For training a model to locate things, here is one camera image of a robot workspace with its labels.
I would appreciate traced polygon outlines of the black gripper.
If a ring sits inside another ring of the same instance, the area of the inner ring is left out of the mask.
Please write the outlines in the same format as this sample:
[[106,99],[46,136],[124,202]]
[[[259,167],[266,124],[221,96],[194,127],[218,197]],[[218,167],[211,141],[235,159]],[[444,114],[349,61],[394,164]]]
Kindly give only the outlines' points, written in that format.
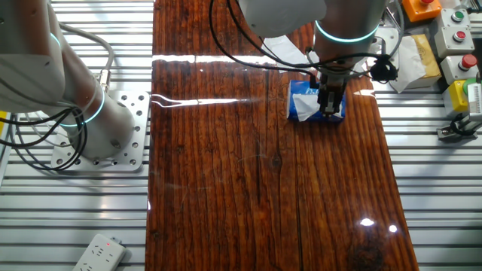
[[318,94],[319,111],[326,117],[339,113],[345,89],[345,77],[322,74]]

